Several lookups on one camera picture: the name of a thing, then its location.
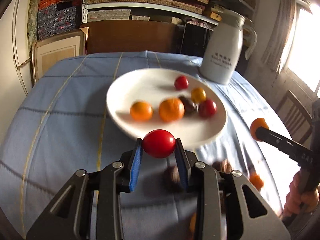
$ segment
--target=metal screw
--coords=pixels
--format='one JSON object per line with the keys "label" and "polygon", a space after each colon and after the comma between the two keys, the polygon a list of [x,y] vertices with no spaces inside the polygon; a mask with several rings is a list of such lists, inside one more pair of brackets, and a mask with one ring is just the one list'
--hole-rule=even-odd
{"label": "metal screw", "polygon": [[84,170],[77,170],[77,171],[76,171],[76,175],[77,175],[78,177],[82,177],[82,176],[85,175],[85,171],[84,171]]}
{"label": "metal screw", "polygon": [[242,176],[242,173],[241,173],[241,171],[234,170],[234,171],[232,171],[232,175],[239,178]]}
{"label": "metal screw", "polygon": [[122,162],[114,162],[114,163],[112,164],[112,166],[113,166],[114,168],[116,168],[116,169],[119,169],[119,168],[122,167]]}
{"label": "metal screw", "polygon": [[195,166],[196,166],[197,168],[199,168],[199,169],[203,169],[203,168],[205,167],[205,163],[203,163],[203,162],[197,162],[197,163],[195,163]]}

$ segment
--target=window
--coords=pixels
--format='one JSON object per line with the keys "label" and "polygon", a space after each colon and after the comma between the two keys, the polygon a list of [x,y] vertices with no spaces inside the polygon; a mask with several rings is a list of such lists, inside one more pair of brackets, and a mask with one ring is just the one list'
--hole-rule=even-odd
{"label": "window", "polygon": [[300,79],[309,93],[320,97],[320,19],[317,14],[320,9],[314,9],[312,14],[297,6],[282,57],[287,58],[287,72]]}

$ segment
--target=pitcher handle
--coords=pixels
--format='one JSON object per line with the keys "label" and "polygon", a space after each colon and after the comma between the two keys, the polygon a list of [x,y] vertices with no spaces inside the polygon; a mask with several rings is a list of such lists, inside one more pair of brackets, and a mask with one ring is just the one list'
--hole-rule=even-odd
{"label": "pitcher handle", "polygon": [[243,28],[248,30],[249,32],[251,32],[252,36],[253,36],[253,42],[251,42],[249,48],[245,51],[244,53],[244,56],[245,56],[245,59],[248,60],[254,50],[254,47],[256,46],[257,44],[257,33],[255,32],[254,29],[252,29],[250,26],[248,25],[243,25]]}

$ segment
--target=blue tablecloth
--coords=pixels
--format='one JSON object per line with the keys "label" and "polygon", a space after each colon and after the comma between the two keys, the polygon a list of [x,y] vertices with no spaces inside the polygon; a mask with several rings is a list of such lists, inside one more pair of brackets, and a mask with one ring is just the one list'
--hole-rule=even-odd
{"label": "blue tablecloth", "polygon": [[[170,68],[206,82],[223,102],[228,124],[214,142],[195,150],[212,164],[228,158],[246,176],[254,168],[265,181],[262,196],[281,213],[297,164],[276,148],[254,141],[251,122],[264,117],[271,130],[290,137],[262,96],[238,73],[228,85],[198,74],[201,58],[154,52],[103,53],[68,58],[42,77],[17,111],[0,149],[0,206],[25,236],[54,194],[77,169],[94,172],[131,150],[134,141],[108,118],[105,96],[118,76],[141,68]],[[126,240],[179,240],[188,236],[196,198],[171,194],[163,171],[173,156],[144,155],[136,190],[121,194]],[[93,214],[96,213],[96,202]],[[95,239],[94,215],[91,239]]]}

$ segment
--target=plate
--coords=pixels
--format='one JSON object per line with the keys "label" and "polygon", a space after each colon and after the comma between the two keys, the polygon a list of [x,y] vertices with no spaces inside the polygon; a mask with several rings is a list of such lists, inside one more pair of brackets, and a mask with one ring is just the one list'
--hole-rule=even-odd
{"label": "plate", "polygon": [[[177,91],[174,81],[185,75],[189,81],[186,90]],[[182,119],[166,123],[160,119],[159,104],[165,98],[191,97],[193,88],[202,87],[207,98],[217,105],[216,114],[209,119],[202,119],[197,113]],[[154,110],[148,122],[137,122],[129,114],[131,105],[138,100],[147,101]],[[221,133],[227,122],[227,112],[218,96],[204,83],[185,73],[159,68],[146,68],[128,72],[118,77],[110,86],[106,96],[109,116],[116,125],[133,139],[144,136],[155,129],[164,129],[180,138],[186,149],[193,149],[209,143]]]}

